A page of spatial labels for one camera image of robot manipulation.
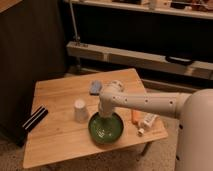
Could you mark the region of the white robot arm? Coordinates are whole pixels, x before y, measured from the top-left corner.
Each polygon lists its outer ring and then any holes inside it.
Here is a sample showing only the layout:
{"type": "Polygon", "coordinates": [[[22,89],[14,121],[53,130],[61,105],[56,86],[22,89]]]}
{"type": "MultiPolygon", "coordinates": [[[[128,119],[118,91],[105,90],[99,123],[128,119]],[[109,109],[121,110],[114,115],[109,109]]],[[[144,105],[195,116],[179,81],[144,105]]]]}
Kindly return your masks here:
{"type": "Polygon", "coordinates": [[[99,115],[116,107],[180,117],[175,171],[213,171],[213,89],[189,93],[127,93],[115,80],[99,94],[99,115]]]}

